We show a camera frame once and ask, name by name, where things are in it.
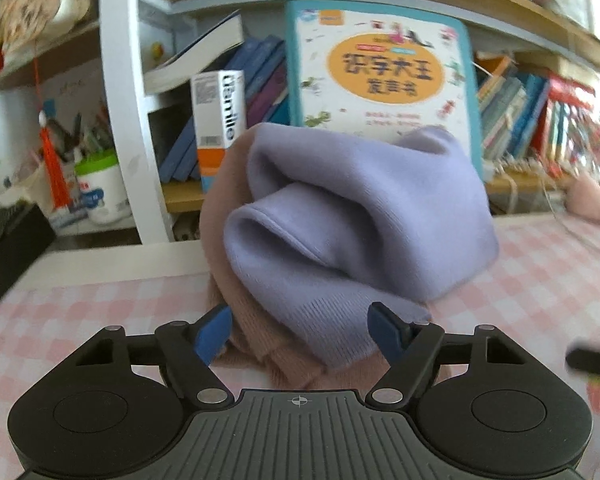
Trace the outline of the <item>purple and pink sweater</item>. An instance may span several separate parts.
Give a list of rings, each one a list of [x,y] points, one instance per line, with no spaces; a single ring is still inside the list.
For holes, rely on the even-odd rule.
[[[200,232],[230,352],[283,389],[369,389],[387,364],[368,307],[425,322],[498,258],[482,181],[438,127],[390,144],[257,125],[226,152]]]

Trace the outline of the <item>pink checkered tablecloth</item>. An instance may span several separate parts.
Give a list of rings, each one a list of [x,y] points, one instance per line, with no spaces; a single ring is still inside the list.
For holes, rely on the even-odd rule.
[[[453,333],[498,326],[587,398],[594,434],[580,465],[600,479],[600,381],[569,373],[568,348],[600,347],[600,226],[550,214],[502,217],[498,261],[436,302]],[[12,404],[107,325],[150,333],[204,313],[208,266],[198,243],[51,252],[0,303],[0,479],[20,474],[6,419]]]

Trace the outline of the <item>pink plush toy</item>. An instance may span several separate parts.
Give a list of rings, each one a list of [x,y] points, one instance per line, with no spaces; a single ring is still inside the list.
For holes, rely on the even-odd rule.
[[[600,224],[600,184],[589,174],[578,174],[569,185],[565,206],[570,214]]]

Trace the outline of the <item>white can with green lid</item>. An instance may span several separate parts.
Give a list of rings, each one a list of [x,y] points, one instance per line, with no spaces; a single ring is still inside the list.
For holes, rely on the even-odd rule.
[[[87,217],[98,226],[108,226],[131,214],[119,159],[110,148],[86,156],[74,165],[81,203]]]

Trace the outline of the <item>red tassel ornament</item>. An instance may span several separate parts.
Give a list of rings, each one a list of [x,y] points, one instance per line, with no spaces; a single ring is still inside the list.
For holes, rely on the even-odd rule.
[[[34,73],[34,88],[38,98],[38,125],[40,126],[40,138],[42,142],[42,152],[45,162],[48,180],[50,181],[50,192],[54,207],[68,208],[71,204],[71,197],[66,185],[64,174],[54,144],[50,138],[50,128],[44,112],[44,99],[41,86],[40,70],[38,69],[38,57],[35,56],[32,61]]]

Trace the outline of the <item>red thick books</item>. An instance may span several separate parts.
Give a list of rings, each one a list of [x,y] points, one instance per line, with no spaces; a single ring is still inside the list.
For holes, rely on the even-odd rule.
[[[592,113],[593,87],[555,73],[548,73],[548,92],[536,122],[529,153],[541,162],[569,162],[573,150],[571,131],[578,120]]]

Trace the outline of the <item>white orange usmile box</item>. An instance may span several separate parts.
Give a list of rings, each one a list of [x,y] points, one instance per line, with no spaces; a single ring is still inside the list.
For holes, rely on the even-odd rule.
[[[246,131],[244,72],[201,73],[190,88],[201,188],[207,194],[226,151]]]

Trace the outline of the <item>colourful books stack right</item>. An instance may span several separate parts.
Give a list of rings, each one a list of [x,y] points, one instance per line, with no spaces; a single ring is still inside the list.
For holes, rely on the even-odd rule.
[[[521,70],[508,55],[475,57],[482,125],[482,159],[498,162],[527,155],[550,96],[550,80]]]

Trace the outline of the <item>teal children's picture book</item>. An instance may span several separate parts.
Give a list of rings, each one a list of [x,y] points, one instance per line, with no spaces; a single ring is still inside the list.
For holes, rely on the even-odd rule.
[[[291,125],[396,143],[422,127],[481,161],[466,26],[428,11],[344,0],[286,4]]]

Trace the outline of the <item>blue leaning books row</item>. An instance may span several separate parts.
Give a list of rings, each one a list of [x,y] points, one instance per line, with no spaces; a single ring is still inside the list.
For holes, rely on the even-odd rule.
[[[161,183],[199,180],[211,185],[226,152],[247,129],[248,101],[268,82],[285,53],[282,38],[249,38],[222,70],[195,76],[193,116],[159,165]]]

